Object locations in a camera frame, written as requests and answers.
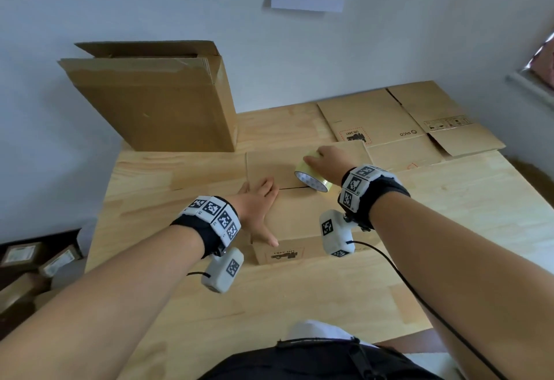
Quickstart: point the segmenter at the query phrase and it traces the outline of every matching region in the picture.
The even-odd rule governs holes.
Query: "wooden tabletop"
[[[308,103],[240,114],[236,154],[123,150],[87,270],[167,226],[197,195],[235,193],[246,179],[239,152],[333,141],[319,109]],[[554,210],[499,152],[399,175],[414,199],[554,272]],[[197,277],[184,279],[121,378],[197,378],[232,353],[274,345],[309,318],[368,342],[430,327],[375,252],[258,266],[246,237],[236,241],[245,264],[231,289],[219,295]]]

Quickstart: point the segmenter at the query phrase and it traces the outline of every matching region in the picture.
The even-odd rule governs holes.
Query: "roll of tape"
[[[321,156],[317,151],[310,151],[307,153],[307,155],[311,155],[312,157]],[[331,186],[333,186],[330,181],[325,180],[304,161],[296,166],[294,174],[296,175],[296,177],[298,177],[298,180],[300,180],[306,186],[309,186],[317,191],[328,192],[331,189]]]

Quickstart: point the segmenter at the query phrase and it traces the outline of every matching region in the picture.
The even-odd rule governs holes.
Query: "person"
[[[360,164],[333,146],[318,151],[321,157],[304,160],[337,185]],[[276,245],[264,216],[278,192],[265,178],[224,200],[244,229]],[[552,378],[552,274],[394,189],[375,198],[367,217],[420,300],[454,328],[457,335],[429,313],[466,377]],[[197,230],[170,225],[94,268],[0,342],[2,379],[116,378],[204,254]],[[438,378],[393,350],[355,338],[279,342],[234,355],[203,378],[387,377]]]

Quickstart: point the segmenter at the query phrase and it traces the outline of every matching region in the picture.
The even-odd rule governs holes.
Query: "hand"
[[[320,146],[317,149],[321,157],[304,157],[304,162],[317,171],[324,179],[337,186],[341,185],[344,174],[356,163],[342,149],[336,146]]]
[[[273,177],[260,179],[252,189],[247,181],[239,193],[225,198],[236,209],[240,224],[253,237],[262,239],[273,247],[279,245],[277,238],[265,226],[264,218],[279,194]]]

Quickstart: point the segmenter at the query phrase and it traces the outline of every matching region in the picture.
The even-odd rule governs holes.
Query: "person's left arm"
[[[242,226],[277,245],[264,216],[279,189],[266,178],[228,196]],[[204,255],[196,230],[171,225],[67,286],[0,342],[4,379],[116,378],[169,301]]]

